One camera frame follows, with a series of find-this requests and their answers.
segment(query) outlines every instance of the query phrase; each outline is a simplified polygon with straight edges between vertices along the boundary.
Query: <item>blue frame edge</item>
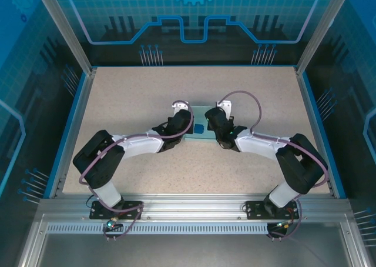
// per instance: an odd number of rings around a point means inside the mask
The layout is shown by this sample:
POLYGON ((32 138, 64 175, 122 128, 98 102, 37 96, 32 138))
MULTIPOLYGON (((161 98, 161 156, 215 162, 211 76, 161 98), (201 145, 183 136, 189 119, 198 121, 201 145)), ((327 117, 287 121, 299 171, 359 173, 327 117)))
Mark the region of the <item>blue frame edge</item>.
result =
POLYGON ((335 164, 334 156, 333 156, 333 153, 332 153, 330 145, 329 145, 329 140, 328 140, 327 134, 326 134, 325 129, 324 129, 324 124, 321 120, 320 113, 318 112, 317 104, 316 104, 315 99, 313 97, 313 92, 312 92, 312 89, 311 89, 310 82, 308 80, 308 76, 307 76, 305 71, 303 72, 302 75, 303 75, 305 87, 307 88, 307 92, 308 92, 308 95, 309 95, 310 102, 312 104, 313 112, 315 114, 315 118, 316 118, 317 125, 318 125, 318 130, 320 132, 321 138, 323 139, 325 151, 328 155, 328 161, 329 161, 330 168, 331 168, 331 171, 333 173, 333 178, 334 178, 334 184, 333 185, 335 185, 337 187, 338 197, 339 198, 346 198, 346 193, 345 193, 345 190, 343 188, 341 178, 340 178, 340 174, 338 173, 337 166, 335 164))
POLYGON ((62 154, 63 154, 63 150, 64 150, 64 147, 65 147, 65 144, 66 144, 66 140, 68 138, 69 130, 71 129, 71 126, 72 126, 73 117, 75 116, 75 113, 76 113, 78 100, 81 96, 82 87, 83 87, 83 83, 85 82, 85 80, 86 80, 86 74, 83 72, 82 75, 81 75, 80 83, 77 87, 77 91, 76 91, 76 95, 75 95, 75 98, 74 98, 73 103, 72 103, 72 107, 71 107, 70 112, 69 112, 68 120, 66 121, 66 124, 65 124, 63 136, 62 136, 61 141, 60 141, 58 152, 56 153, 55 161, 53 162, 51 174, 49 176, 47 187, 45 189, 45 193, 43 195, 43 198, 49 198, 49 195, 50 195, 51 190, 53 188, 53 183, 54 183, 54 180, 55 180, 56 175, 58 173, 58 168, 59 168, 59 164, 60 164, 61 157, 62 157, 62 154))

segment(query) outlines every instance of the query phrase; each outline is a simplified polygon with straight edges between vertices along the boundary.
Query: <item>black mounting plate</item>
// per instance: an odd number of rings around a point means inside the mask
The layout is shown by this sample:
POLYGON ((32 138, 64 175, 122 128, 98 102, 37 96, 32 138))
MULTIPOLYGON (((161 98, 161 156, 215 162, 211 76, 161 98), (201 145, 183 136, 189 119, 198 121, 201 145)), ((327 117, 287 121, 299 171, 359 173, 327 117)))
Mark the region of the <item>black mounting plate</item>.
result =
POLYGON ((295 209, 294 220, 299 219, 298 207, 294 201, 290 201, 275 217, 271 217, 265 210, 263 201, 246 201, 243 211, 247 213, 248 220, 290 220, 291 214, 286 211, 287 208, 295 209))
MULTIPOLYGON (((123 207, 121 209, 128 209, 132 208, 138 205, 141 205, 142 201, 124 201, 123 207)), ((110 218, 117 216, 118 213, 114 213, 106 208, 103 207, 102 204, 100 204, 99 201, 93 201, 92 202, 92 209, 90 211, 89 218, 90 219, 100 219, 100 220, 109 220, 110 218)), ((137 216, 138 211, 137 209, 132 210, 130 212, 124 213, 119 217, 119 220, 134 220, 137 216)))

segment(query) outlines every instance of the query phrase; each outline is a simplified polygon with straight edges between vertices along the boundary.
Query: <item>beige work surface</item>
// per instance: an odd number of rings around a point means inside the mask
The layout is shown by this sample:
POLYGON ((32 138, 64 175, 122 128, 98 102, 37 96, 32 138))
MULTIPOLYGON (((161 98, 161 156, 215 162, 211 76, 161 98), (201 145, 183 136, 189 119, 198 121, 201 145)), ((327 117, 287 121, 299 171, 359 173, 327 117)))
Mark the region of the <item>beige work surface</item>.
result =
MULTIPOLYGON (((100 67, 93 82, 75 145, 75 155, 99 130, 129 135, 144 132, 172 116, 177 99, 213 105, 234 90, 252 92, 263 108, 256 131, 278 136, 313 133, 292 67, 100 67)), ((251 97, 233 95, 235 125, 250 127, 258 109, 251 97)), ((64 193, 89 193, 78 184, 72 165, 64 193)), ((283 181, 277 162, 221 149, 216 143, 182 141, 160 154, 120 163, 113 183, 131 193, 267 193, 283 181)), ((329 192, 324 185, 311 192, 329 192)))

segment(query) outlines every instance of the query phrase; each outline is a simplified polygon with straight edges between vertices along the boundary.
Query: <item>glass panel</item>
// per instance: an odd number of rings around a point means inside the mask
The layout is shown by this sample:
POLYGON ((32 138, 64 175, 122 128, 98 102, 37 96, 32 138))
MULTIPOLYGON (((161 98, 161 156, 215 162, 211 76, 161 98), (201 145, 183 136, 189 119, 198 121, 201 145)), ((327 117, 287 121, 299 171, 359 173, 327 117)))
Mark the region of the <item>glass panel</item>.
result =
POLYGON ((93 65, 291 65, 330 0, 58 1, 93 65))
POLYGON ((41 0, 0 0, 0 23, 0 261, 16 266, 82 70, 41 0))
POLYGON ((375 17, 374 0, 346 0, 307 68, 354 212, 376 210, 375 17))

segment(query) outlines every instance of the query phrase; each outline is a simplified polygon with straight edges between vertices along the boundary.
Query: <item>vented metal strip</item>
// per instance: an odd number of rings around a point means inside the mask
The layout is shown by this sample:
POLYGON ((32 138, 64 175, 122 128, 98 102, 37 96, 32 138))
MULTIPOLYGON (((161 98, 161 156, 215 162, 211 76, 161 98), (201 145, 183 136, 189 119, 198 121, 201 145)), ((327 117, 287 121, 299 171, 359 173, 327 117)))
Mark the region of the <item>vented metal strip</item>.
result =
MULTIPOLYGON (((102 234, 104 223, 49 223, 46 233, 102 234)), ((123 233, 130 223, 109 232, 123 233)), ((265 235, 266 223, 136 223, 133 235, 265 235)))

